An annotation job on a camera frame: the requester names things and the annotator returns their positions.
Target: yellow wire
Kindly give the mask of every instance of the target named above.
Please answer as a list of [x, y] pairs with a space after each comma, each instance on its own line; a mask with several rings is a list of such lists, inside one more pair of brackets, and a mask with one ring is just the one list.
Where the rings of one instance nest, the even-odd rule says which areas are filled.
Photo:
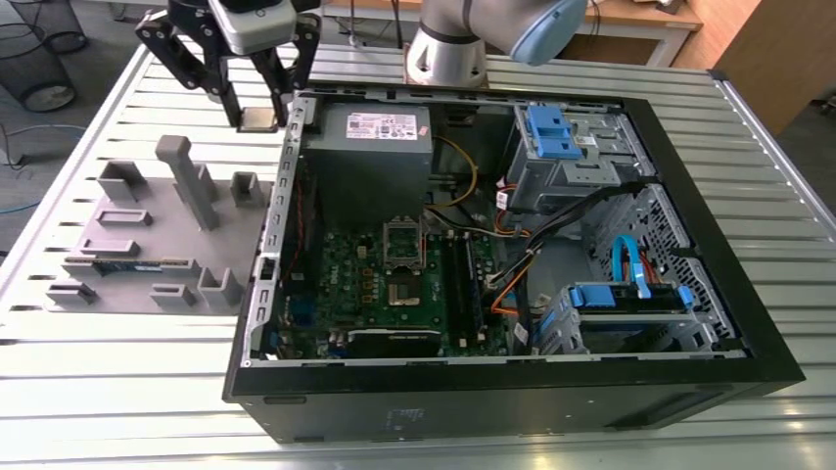
[[461, 155], [461, 157], [467, 162], [467, 165], [470, 166], [470, 187], [467, 188], [467, 191], [465, 192], [465, 194], [462, 194], [458, 198], [453, 199], [451, 201], [446, 203], [430, 204], [426, 206], [430, 209], [441, 209], [441, 208], [449, 208], [450, 206], [455, 206], [465, 199], [467, 199], [467, 197], [473, 194], [473, 191], [475, 191], [475, 181], [478, 178], [479, 169], [475, 166], [475, 162], [473, 162], [473, 158], [470, 157], [470, 154], [467, 154], [467, 152], [465, 152], [465, 150], [461, 147], [458, 147], [458, 144], [455, 144], [455, 142], [449, 140], [446, 137], [441, 137], [439, 135], [435, 135], [434, 138], [438, 139], [441, 142], [443, 142], [446, 145], [449, 145], [455, 150], [455, 152], [458, 152], [458, 155]]

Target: blue plastic tab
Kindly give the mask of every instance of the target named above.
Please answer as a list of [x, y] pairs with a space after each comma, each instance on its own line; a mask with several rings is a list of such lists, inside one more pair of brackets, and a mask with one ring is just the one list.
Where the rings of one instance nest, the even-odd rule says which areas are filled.
[[573, 307], [583, 306], [583, 295], [581, 294], [579, 289], [569, 289], [569, 300], [571, 301]]
[[574, 307], [614, 306], [610, 286], [577, 286], [569, 289], [569, 298]]
[[553, 322], [555, 318], [557, 318], [557, 314], [554, 313], [553, 310], [550, 310], [547, 312], [546, 317], [539, 322], [539, 326], [537, 327], [537, 330], [534, 331], [534, 343], [539, 340], [541, 334], [543, 333], [543, 331], [546, 330], [547, 326], [550, 325], [550, 323]]
[[571, 124], [554, 106], [529, 106], [527, 125], [531, 128], [537, 156], [541, 159], [579, 160], [583, 153], [571, 140]]
[[583, 295], [583, 306], [614, 306], [610, 286], [578, 286]]
[[[621, 270], [621, 251], [623, 248], [629, 254], [629, 274], [626, 278], [623, 278]], [[638, 288], [638, 299], [650, 298], [643, 266], [641, 265], [641, 257], [638, 257], [638, 243], [629, 235], [618, 235], [611, 242], [611, 279], [615, 282], [634, 282]]]
[[690, 289], [687, 288], [687, 286], [678, 286], [675, 288], [675, 291], [678, 292], [678, 298], [681, 299], [681, 303], [683, 304], [683, 307], [687, 309], [693, 308], [693, 294], [690, 293]]

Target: white cable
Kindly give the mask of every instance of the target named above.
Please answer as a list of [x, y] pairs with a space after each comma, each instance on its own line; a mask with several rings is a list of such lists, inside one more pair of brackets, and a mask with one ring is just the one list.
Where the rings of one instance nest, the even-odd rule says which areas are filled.
[[22, 134], [23, 132], [29, 132], [30, 130], [47, 129], [47, 128], [87, 130], [85, 127], [79, 125], [71, 125], [71, 124], [38, 124], [38, 125], [30, 125], [29, 127], [23, 127], [22, 129], [13, 130], [11, 132], [7, 132], [6, 135], [11, 137], [13, 135]]

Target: gray holder block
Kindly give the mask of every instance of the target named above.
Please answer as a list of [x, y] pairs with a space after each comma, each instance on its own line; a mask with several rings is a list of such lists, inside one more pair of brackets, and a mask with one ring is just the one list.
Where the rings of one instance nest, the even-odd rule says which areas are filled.
[[[95, 259], [95, 256], [77, 255], [73, 258]], [[61, 263], [61, 267], [66, 271], [66, 274], [69, 274], [73, 277], [87, 277], [87, 276], [101, 277], [102, 276], [98, 266], [93, 264], [91, 261], [90, 262], [63, 261]]]
[[139, 253], [139, 246], [133, 240], [81, 240], [78, 251], [85, 255], [105, 257], [134, 257]]
[[230, 269], [223, 270], [223, 277], [218, 283], [209, 268], [203, 268], [197, 282], [197, 292], [209, 307], [227, 307], [239, 302], [243, 289], [237, 283]]
[[162, 274], [169, 274], [177, 277], [198, 277], [199, 269], [199, 264], [194, 259], [187, 260], [187, 264], [182, 266], [170, 266], [166, 264], [161, 266]]
[[258, 175], [249, 171], [235, 171], [229, 181], [229, 193], [237, 208], [262, 208], [266, 206]]
[[95, 182], [113, 203], [135, 202], [135, 187], [146, 183], [131, 162], [107, 162]]
[[46, 297], [61, 306], [87, 306], [95, 301], [95, 292], [75, 280], [53, 282]]
[[205, 189], [205, 178], [198, 175], [197, 169], [187, 157], [191, 143], [182, 136], [163, 135], [157, 142], [157, 159], [170, 167], [173, 179], [175, 180], [175, 191], [179, 198], [189, 207], [199, 228], [211, 230], [221, 224], [218, 214], [211, 208], [211, 197]]
[[[214, 202], [218, 199], [218, 187], [214, 184], [214, 180], [211, 179], [211, 174], [209, 174], [209, 169], [203, 164], [193, 164], [194, 170], [197, 171], [197, 179], [199, 180], [199, 184], [202, 188], [206, 190], [206, 196], [209, 196], [209, 201]], [[187, 204], [183, 196], [179, 194], [179, 188], [177, 183], [173, 183], [173, 189], [179, 196], [179, 201]]]
[[102, 209], [95, 214], [95, 222], [103, 227], [141, 227], [149, 226], [153, 219], [141, 209]]
[[185, 284], [151, 284], [149, 296], [162, 309], [190, 307], [197, 302]]

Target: orange wire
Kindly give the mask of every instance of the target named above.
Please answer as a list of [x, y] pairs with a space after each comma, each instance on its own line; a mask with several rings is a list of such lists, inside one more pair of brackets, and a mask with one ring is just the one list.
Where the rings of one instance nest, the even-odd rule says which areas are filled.
[[653, 284], [661, 284], [662, 280], [661, 280], [658, 274], [655, 273], [655, 269], [653, 268], [653, 264], [650, 264], [650, 261], [647, 260], [647, 258], [645, 257], [645, 255], [642, 253], [638, 254], [638, 257], [641, 258], [641, 265], [643, 266], [643, 270], [647, 271], [649, 281]]
[[[513, 230], [507, 230], [506, 228], [503, 228], [499, 223], [501, 218], [505, 215], [505, 213], [506, 213], [505, 210], [499, 210], [495, 213], [495, 219], [493, 220], [493, 231], [498, 233], [499, 235], [513, 235], [515, 232]], [[526, 229], [522, 229], [519, 233], [522, 234], [523, 237], [531, 236], [531, 232], [527, 231]]]
[[502, 307], [498, 306], [498, 304], [501, 303], [501, 300], [505, 298], [505, 296], [510, 292], [510, 289], [513, 289], [513, 286], [515, 285], [515, 283], [519, 282], [519, 279], [522, 278], [522, 275], [527, 271], [529, 267], [531, 267], [531, 264], [534, 264], [533, 261], [530, 261], [525, 265], [525, 267], [517, 273], [517, 275], [513, 276], [513, 279], [510, 279], [510, 282], [507, 283], [507, 285], [502, 289], [501, 294], [498, 294], [498, 296], [495, 297], [495, 300], [493, 301], [493, 304], [490, 304], [490, 312], [493, 312], [493, 313], [506, 313], [506, 314], [513, 314], [513, 315], [517, 314], [515, 310], [511, 310], [511, 309], [507, 309], [507, 308], [502, 308]]

